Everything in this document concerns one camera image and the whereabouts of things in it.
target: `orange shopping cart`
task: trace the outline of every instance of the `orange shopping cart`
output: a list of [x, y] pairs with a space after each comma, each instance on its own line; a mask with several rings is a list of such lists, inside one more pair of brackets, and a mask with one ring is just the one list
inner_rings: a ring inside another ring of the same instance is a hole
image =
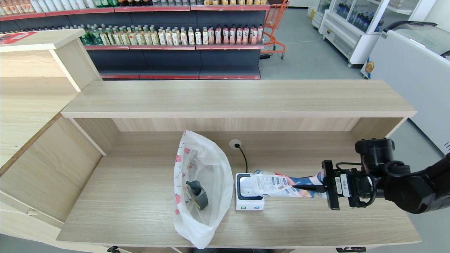
[[[283, 2], [281, 4], [274, 4], [270, 5], [270, 9], [265, 15], [265, 21], [264, 21], [264, 34], [269, 37], [269, 41], [264, 43], [264, 48], [268, 48], [269, 50], [263, 50], [261, 51], [261, 54], [281, 54], [281, 59], [284, 58], [284, 53], [286, 52], [286, 46], [277, 41], [274, 33], [275, 30], [278, 29], [278, 26], [283, 19], [283, 15], [287, 7], [289, 6], [289, 0], [282, 0]], [[283, 49], [277, 50], [276, 46], [279, 45]]]

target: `white plastic bag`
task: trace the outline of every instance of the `white plastic bag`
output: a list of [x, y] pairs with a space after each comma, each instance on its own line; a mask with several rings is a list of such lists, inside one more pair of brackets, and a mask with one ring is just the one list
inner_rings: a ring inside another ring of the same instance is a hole
[[[198, 210], [191, 200], [186, 181], [198, 180], [209, 204]], [[211, 140], [184, 131], [175, 159], [175, 217], [178, 233], [197, 248], [211, 242], [228, 211], [233, 195], [233, 174], [225, 153]]]

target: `display fridge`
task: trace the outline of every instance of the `display fridge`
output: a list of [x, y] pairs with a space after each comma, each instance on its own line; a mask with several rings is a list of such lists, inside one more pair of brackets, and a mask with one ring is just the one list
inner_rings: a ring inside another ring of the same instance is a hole
[[381, 31], [397, 21], [423, 21], [436, 0], [333, 0], [319, 33], [348, 59], [364, 64]]
[[317, 7], [317, 11], [314, 14], [314, 18], [312, 19], [312, 25], [317, 29], [320, 27], [322, 23], [322, 18], [324, 17], [325, 10], [328, 10], [331, 5], [331, 0], [320, 0], [319, 6]]
[[411, 120], [450, 152], [450, 32], [435, 23], [398, 22], [378, 39], [361, 72], [383, 79], [417, 114]]

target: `floor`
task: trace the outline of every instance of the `floor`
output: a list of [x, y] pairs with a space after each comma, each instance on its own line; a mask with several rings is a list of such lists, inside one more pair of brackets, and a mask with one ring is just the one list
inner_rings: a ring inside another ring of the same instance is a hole
[[[348, 68], [345, 57], [329, 42], [321, 40], [311, 25], [305, 9], [288, 9], [277, 39], [286, 43], [283, 60], [279, 55], [261, 60], [262, 79], [362, 79], [358, 68]], [[422, 170], [442, 158], [442, 153], [411, 122], [405, 122], [391, 136], [395, 141], [396, 160], [404, 161], [413, 171]], [[418, 244], [383, 246], [370, 253], [431, 253], [450, 249], [450, 208], [435, 212], [409, 215], [422, 238]], [[76, 253], [46, 244], [0, 235], [1, 253]]]

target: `red sign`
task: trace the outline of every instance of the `red sign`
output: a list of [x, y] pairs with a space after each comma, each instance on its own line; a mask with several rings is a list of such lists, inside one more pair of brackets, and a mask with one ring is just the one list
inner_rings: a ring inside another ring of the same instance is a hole
[[12, 44], [37, 32], [19, 32], [0, 36], [0, 45]]

